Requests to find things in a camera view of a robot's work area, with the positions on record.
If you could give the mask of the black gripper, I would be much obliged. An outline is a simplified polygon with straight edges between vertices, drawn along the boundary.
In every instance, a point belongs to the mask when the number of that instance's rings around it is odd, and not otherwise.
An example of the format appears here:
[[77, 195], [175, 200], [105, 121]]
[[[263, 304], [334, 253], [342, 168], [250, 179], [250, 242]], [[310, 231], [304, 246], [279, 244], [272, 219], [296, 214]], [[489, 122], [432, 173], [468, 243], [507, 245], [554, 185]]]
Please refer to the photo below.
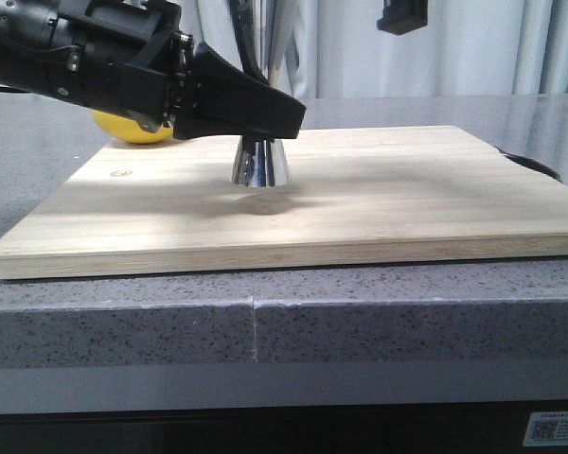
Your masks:
[[156, 132], [174, 121], [193, 53], [169, 1], [0, 1], [0, 89], [52, 97]]

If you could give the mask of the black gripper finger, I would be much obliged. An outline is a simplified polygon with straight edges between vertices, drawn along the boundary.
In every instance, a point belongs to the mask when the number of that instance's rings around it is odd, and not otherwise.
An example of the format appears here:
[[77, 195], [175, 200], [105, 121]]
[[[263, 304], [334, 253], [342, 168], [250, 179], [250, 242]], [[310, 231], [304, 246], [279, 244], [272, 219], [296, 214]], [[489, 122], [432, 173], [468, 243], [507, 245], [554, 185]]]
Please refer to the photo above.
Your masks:
[[294, 97], [244, 74], [208, 44], [200, 43], [172, 105], [173, 137], [294, 139], [305, 111]]
[[243, 72], [253, 79], [268, 84], [257, 62], [254, 3], [246, 0], [228, 0], [227, 5]]
[[384, 0], [377, 29], [397, 36], [428, 25], [427, 0]]

